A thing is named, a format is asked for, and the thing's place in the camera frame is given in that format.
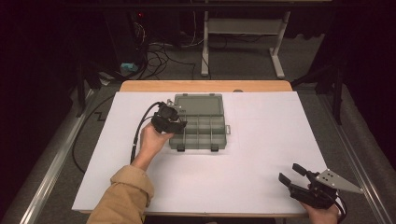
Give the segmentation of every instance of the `background desk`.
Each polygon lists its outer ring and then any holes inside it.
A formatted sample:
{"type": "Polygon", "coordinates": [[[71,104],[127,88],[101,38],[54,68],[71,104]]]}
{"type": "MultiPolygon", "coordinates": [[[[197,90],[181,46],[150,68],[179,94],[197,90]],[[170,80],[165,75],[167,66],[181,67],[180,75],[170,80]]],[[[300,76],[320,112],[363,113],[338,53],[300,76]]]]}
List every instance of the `background desk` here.
{"type": "MultiPolygon", "coordinates": [[[[224,83],[223,88],[238,87],[245,91],[248,84],[254,86],[257,81],[242,81],[239,85],[239,81],[145,82],[148,86],[162,87],[171,87],[174,83],[191,91],[211,90],[224,83]]],[[[122,89],[133,85],[141,87],[145,82],[132,81],[122,89]]],[[[217,92],[223,95],[226,124],[231,125],[232,130],[227,136],[226,149],[218,153],[192,149],[178,153],[166,144],[148,168],[156,193],[146,213],[215,217],[303,216],[304,209],[290,198],[287,188],[277,180],[278,173],[282,172],[294,183],[305,186],[307,180],[292,171],[292,164],[298,162],[313,171],[323,171],[326,165],[297,93],[217,92]]],[[[117,94],[78,191],[74,210],[89,212],[97,205],[110,185],[109,178],[122,165],[128,164],[135,128],[146,109],[156,101],[174,97],[175,92],[117,94]]]]}

